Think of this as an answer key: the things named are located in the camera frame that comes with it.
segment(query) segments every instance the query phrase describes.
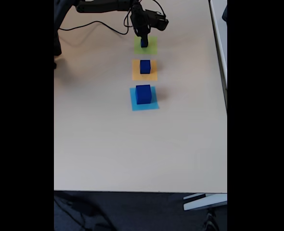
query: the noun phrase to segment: dark carpet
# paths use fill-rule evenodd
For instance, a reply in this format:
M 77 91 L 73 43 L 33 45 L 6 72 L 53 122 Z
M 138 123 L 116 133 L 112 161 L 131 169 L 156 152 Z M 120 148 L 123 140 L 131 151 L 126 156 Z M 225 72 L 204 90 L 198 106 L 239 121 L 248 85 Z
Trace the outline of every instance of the dark carpet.
M 202 231 L 207 210 L 184 211 L 182 198 L 189 193 L 144 192 L 67 192 L 98 205 L 110 218 L 117 231 Z M 82 223 L 80 213 L 62 203 L 75 219 Z M 227 230 L 227 206 L 214 208 L 220 231 Z M 106 224 L 102 217 L 87 217 L 85 227 Z M 54 203 L 55 231 L 82 231 L 66 213 Z

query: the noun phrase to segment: green square mat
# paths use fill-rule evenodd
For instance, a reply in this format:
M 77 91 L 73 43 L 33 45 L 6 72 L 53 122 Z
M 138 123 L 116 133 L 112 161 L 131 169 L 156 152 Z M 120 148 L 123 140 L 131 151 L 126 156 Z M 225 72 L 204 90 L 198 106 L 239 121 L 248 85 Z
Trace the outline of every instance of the green square mat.
M 134 53 L 135 54 L 157 54 L 157 37 L 148 36 L 148 46 L 141 47 L 141 37 L 134 37 Z

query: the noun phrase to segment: black cable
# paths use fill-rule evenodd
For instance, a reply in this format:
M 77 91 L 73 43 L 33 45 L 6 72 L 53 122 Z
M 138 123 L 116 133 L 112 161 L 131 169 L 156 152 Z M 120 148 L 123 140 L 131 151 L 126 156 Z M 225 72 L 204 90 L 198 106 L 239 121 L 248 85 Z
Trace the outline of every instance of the black cable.
M 124 18 L 124 23 L 123 23 L 124 26 L 127 27 L 127 32 L 128 32 L 128 30 L 129 30 L 129 27 L 133 27 L 133 26 L 129 26 L 128 15 L 129 15 L 130 12 L 131 12 L 131 8 L 129 9 L 129 11 L 128 11 L 126 17 Z
M 101 23 L 101 24 L 103 24 L 104 26 L 106 26 L 107 28 L 109 28 L 110 30 L 113 30 L 114 32 L 117 32 L 117 33 L 120 34 L 120 35 L 126 35 L 126 34 L 128 33 L 128 31 L 129 31 L 129 28 L 127 28 L 126 33 L 121 33 L 121 32 L 119 32 L 119 31 L 113 29 L 112 27 L 108 26 L 106 23 L 103 23 L 103 22 L 101 22 L 101 21 L 94 21 L 94 22 L 91 22 L 91 23 L 88 23 L 88 24 L 85 24 L 85 25 L 82 25 L 82 26 L 77 26 L 77 27 L 74 27 L 74 28 L 70 28 L 70 29 L 62 29 L 62 28 L 59 28 L 59 29 L 60 29 L 60 30 L 64 30 L 64 31 L 70 31 L 70 30 L 74 30 L 74 29 L 78 29 L 78 28 L 81 28 L 81 27 L 85 27 L 85 26 L 91 25 L 91 24 L 93 24 L 93 23 Z
M 158 5 L 158 6 L 160 7 L 160 9 L 162 10 L 163 15 L 166 16 L 166 14 L 165 14 L 165 12 L 163 11 L 161 5 L 160 5 L 156 0 L 153 0 L 153 1 L 157 3 L 157 5 Z
M 56 205 L 57 205 L 63 212 L 65 212 L 67 215 L 69 215 L 70 218 L 71 218 L 75 223 L 77 223 L 79 226 L 81 226 L 81 227 L 84 228 L 85 230 L 90 230 L 90 231 L 91 231 L 91 229 L 85 228 L 84 225 L 82 225 L 82 224 L 81 224 L 79 221 L 77 221 L 69 212 L 67 212 L 64 208 L 62 208 L 62 207 L 59 205 L 59 203 L 57 203 L 57 201 L 55 200 L 55 198 L 54 198 L 54 202 L 56 203 Z

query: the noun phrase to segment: table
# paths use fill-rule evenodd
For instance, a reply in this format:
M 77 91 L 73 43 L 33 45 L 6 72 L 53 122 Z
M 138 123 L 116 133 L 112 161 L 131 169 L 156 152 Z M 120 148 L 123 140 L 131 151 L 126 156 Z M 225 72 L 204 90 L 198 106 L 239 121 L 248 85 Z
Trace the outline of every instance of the table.
M 160 0 L 167 19 L 157 55 L 134 53 L 134 32 L 100 24 L 59 31 L 54 71 L 54 189 L 227 192 L 227 112 L 207 0 Z M 152 1 L 144 9 L 158 10 Z M 125 12 L 79 14 L 119 31 Z M 158 81 L 132 81 L 133 59 L 155 59 Z M 132 111 L 129 88 L 156 87 L 159 109 Z

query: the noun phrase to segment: small blue cube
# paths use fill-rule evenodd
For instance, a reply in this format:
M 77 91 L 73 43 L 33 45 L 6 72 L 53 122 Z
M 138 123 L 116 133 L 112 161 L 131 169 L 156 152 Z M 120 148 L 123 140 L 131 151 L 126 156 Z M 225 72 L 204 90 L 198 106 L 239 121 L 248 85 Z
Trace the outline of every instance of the small blue cube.
M 143 39 L 141 39 L 141 47 L 147 47 L 148 46 L 148 42 L 146 43 Z
M 137 85 L 136 99 L 137 99 L 137 104 L 151 103 L 152 101 L 151 85 Z
M 140 60 L 140 74 L 151 73 L 151 61 L 150 60 Z

